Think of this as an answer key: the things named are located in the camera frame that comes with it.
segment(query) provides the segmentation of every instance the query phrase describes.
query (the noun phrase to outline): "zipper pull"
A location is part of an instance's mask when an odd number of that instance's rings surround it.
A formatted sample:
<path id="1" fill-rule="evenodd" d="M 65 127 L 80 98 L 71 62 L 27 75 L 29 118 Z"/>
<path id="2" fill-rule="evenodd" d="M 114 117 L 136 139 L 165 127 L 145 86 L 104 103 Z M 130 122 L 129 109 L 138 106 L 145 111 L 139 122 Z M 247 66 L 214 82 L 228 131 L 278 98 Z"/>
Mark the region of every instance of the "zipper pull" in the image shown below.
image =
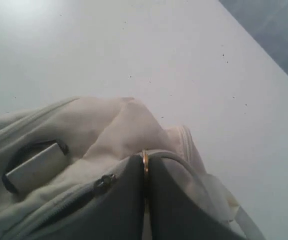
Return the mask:
<path id="1" fill-rule="evenodd" d="M 117 182 L 117 177 L 114 174 L 103 175 L 98 179 L 93 186 L 94 196 L 105 194 Z"/>

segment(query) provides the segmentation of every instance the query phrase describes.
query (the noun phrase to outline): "bag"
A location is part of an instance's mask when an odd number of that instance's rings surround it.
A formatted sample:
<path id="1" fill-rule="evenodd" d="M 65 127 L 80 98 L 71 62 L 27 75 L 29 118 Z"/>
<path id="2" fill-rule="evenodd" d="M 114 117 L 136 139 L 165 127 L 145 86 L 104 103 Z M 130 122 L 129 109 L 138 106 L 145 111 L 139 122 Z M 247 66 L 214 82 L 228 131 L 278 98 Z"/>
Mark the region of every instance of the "bag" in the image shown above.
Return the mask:
<path id="1" fill-rule="evenodd" d="M 170 185 L 183 199 L 167 195 Z M 0 116 L 0 240 L 141 239 L 144 205 L 153 237 L 169 239 L 167 226 L 191 219 L 176 217 L 184 201 L 202 222 L 264 239 L 207 174 L 189 130 L 163 129 L 138 100 L 75 97 Z"/>

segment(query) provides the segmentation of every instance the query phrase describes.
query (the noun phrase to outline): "table surface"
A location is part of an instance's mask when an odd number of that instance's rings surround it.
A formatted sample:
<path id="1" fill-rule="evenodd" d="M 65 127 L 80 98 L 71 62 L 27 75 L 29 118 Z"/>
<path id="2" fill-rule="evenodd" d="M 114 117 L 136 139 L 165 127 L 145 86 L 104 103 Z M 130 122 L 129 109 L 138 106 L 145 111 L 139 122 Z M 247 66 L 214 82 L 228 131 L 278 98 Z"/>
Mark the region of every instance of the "table surface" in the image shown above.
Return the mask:
<path id="1" fill-rule="evenodd" d="M 0 1 L 0 114 L 134 96 L 288 239 L 288 76 L 216 0 Z"/>

